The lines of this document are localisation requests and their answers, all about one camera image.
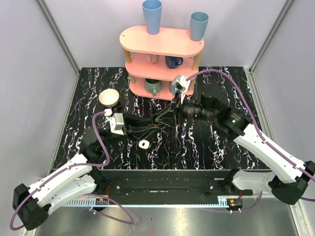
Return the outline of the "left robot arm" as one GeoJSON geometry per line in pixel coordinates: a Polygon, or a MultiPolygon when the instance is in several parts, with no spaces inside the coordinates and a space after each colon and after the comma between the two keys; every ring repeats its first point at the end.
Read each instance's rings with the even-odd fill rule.
{"type": "Polygon", "coordinates": [[[110,164],[110,154],[106,142],[115,138],[131,138],[137,143],[159,129],[154,118],[141,118],[125,113],[109,115],[110,130],[101,131],[96,126],[96,118],[107,115],[98,112],[92,118],[92,126],[85,130],[79,152],[59,169],[42,180],[26,186],[18,185],[13,193],[14,213],[10,229],[16,217],[22,227],[31,231],[39,227],[58,208],[82,195],[100,195],[106,190],[106,182],[100,168],[110,164]]]}

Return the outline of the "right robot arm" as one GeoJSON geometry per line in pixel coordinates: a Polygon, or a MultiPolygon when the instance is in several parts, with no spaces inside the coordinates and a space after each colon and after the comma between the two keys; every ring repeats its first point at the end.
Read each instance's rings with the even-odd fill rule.
{"type": "Polygon", "coordinates": [[[294,205],[303,198],[315,174],[313,161],[303,162],[279,148],[248,115],[229,107],[227,96],[218,85],[205,85],[199,101],[189,101],[176,92],[171,103],[154,115],[153,120],[166,124],[169,118],[173,118],[174,123],[189,118],[209,121],[219,136],[246,148],[270,168],[270,172],[231,170],[219,184],[220,190],[229,195],[240,190],[256,190],[271,193],[283,203],[294,205]]]}

